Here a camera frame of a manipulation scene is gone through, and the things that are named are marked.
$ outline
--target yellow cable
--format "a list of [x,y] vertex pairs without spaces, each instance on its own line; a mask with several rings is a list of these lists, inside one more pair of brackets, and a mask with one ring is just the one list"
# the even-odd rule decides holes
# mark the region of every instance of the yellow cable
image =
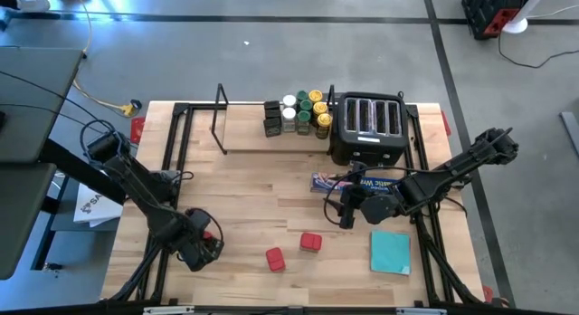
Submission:
[[[89,40],[87,41],[87,45],[86,47],[84,47],[84,49],[82,50],[83,53],[87,53],[87,51],[90,48],[90,45],[92,44],[92,22],[90,21],[90,15],[89,15],[89,10],[87,9],[87,6],[84,4],[83,0],[79,0],[82,4],[82,8],[84,9],[84,13],[87,15],[87,20],[89,21]],[[126,118],[130,118],[132,117],[132,115],[128,115],[126,112],[127,110],[129,110],[130,108],[132,108],[131,105],[124,105],[124,106],[119,106],[119,105],[115,105],[112,103],[108,103],[102,100],[99,100],[93,96],[91,96],[88,92],[86,92],[81,86],[80,84],[77,82],[77,79],[75,78],[74,81],[72,82],[72,85],[76,88],[76,90],[78,90],[84,97],[94,100],[95,102],[97,102],[98,104],[101,104],[103,106],[106,107],[110,107],[110,108],[114,108],[114,109],[118,109],[121,110],[122,113],[119,114],[123,117]]]

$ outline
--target wooden table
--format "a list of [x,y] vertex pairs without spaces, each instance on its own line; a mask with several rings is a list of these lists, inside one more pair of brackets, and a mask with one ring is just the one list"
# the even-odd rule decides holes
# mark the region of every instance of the wooden table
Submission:
[[[153,101],[137,158],[151,170],[160,169],[174,102]],[[438,104],[419,104],[422,134],[430,167],[451,157]],[[229,306],[410,306],[427,301],[422,261],[414,225],[407,217],[389,218],[372,226],[356,215],[353,230],[341,230],[322,213],[322,195],[309,192],[314,171],[346,173],[324,153],[230,152],[223,155],[210,133],[212,111],[196,111],[185,170],[195,178],[184,182],[178,209],[202,207],[221,224],[225,247],[219,260],[200,272],[189,272],[175,256],[169,258],[164,301],[180,304]],[[217,133],[223,133],[225,112],[219,111]],[[177,131],[177,146],[180,138]],[[175,167],[176,152],[172,167]],[[402,171],[371,173],[401,177]],[[460,195],[451,196],[460,200]],[[479,298],[479,270],[464,213],[442,202],[439,212],[447,257],[453,269]],[[371,272],[369,233],[372,228],[408,233],[412,269],[409,276]],[[299,249],[303,232],[323,236],[319,253]],[[117,292],[143,257],[147,239],[145,217],[127,203],[119,223],[101,296]],[[278,246],[287,270],[270,272],[265,252]],[[440,272],[432,262],[439,296]],[[149,279],[152,291],[157,266]]]

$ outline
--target teal square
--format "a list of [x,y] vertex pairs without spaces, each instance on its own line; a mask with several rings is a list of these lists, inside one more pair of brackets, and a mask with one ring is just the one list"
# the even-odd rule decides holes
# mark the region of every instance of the teal square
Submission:
[[373,230],[370,234],[370,269],[410,274],[410,236]]

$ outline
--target gray floor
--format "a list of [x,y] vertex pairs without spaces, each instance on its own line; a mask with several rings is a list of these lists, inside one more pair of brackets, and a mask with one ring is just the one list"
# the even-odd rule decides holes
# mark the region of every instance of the gray floor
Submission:
[[[462,17],[460,0],[432,0],[440,18]],[[544,0],[536,14],[579,3]],[[76,0],[52,0],[56,10],[81,11]],[[423,0],[90,0],[95,12],[159,15],[388,16],[426,17]],[[579,8],[553,18],[579,18]],[[218,82],[231,100],[275,99],[299,89],[404,91],[408,101],[441,104],[451,122],[451,149],[460,152],[451,105],[432,33],[426,24],[285,24],[93,22],[89,59],[79,79],[104,100],[210,100]],[[504,253],[517,306],[576,313],[579,300],[579,218],[572,193],[579,159],[558,118],[577,109],[579,55],[529,70],[503,60],[497,41],[475,42],[463,25],[441,25],[441,34],[471,138],[490,127],[514,127],[520,143],[507,167],[484,167],[482,181]],[[13,20],[0,44],[79,47],[86,44],[86,21]],[[531,26],[505,35],[503,51],[537,63],[577,49],[576,26]],[[71,91],[69,98],[125,132],[127,119],[115,116]],[[87,121],[71,105],[64,113]],[[76,125],[59,119],[52,137],[80,154],[78,140],[65,132]],[[489,252],[472,193],[470,235],[485,284],[495,287]],[[39,218],[35,230],[43,224]],[[0,282],[0,309],[96,301],[112,246],[112,234],[63,233],[50,257],[70,264],[58,278],[27,271],[37,244],[31,236],[16,275]],[[41,296],[28,291],[47,287]]]

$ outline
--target white stand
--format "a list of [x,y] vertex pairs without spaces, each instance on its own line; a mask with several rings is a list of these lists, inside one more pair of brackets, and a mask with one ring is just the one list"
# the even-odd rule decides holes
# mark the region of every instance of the white stand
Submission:
[[528,0],[523,8],[518,11],[517,15],[515,15],[515,18],[505,24],[503,32],[513,34],[524,32],[528,27],[527,16],[540,1],[541,0]]

